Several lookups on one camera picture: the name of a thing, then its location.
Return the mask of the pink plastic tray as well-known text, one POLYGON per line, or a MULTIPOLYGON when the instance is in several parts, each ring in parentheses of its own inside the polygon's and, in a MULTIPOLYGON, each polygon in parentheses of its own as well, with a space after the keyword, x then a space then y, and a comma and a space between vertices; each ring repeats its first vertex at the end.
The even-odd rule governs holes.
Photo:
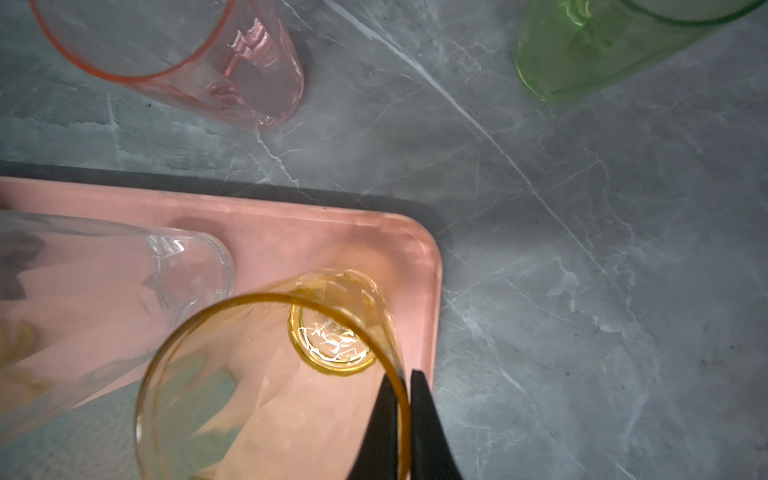
MULTIPOLYGON (((1 181, 1 214, 5 210, 209 234, 235 268, 232 293, 210 306, 310 272, 361 272, 380 287, 393 316, 407 393, 413 370, 434 372, 442 261, 432 236, 408 217, 9 177, 1 181)), ((168 337, 143 365, 80 404, 135 379, 143 382, 168 337)))

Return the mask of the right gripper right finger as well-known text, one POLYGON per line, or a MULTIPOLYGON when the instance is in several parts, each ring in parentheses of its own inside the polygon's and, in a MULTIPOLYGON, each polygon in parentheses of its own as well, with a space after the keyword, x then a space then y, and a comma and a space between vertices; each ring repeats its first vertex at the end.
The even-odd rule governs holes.
POLYGON ((411 372, 410 390, 411 478, 462 480, 422 371, 411 372))

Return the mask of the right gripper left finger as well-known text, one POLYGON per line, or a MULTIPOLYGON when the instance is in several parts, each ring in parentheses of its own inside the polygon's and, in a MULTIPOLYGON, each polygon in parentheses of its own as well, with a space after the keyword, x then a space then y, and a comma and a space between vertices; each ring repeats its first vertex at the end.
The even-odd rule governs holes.
POLYGON ((398 476, 398 401, 384 375, 348 480, 395 480, 398 476))

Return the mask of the yellow short glass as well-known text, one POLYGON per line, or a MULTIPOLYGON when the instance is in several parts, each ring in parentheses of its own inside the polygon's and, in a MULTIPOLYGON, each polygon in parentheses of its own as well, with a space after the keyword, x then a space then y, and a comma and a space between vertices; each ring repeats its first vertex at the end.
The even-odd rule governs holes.
POLYGON ((386 375, 398 476, 411 411, 393 316, 355 270, 320 270, 207 307, 155 354, 136 404, 145 479, 347 479, 386 375))

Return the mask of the clear tall glass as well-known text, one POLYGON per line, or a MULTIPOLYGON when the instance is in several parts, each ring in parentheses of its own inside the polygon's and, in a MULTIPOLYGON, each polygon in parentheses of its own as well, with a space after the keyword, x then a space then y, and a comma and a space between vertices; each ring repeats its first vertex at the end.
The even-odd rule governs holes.
POLYGON ((2 439, 143 365, 234 284, 230 253, 206 233, 3 211, 2 439))

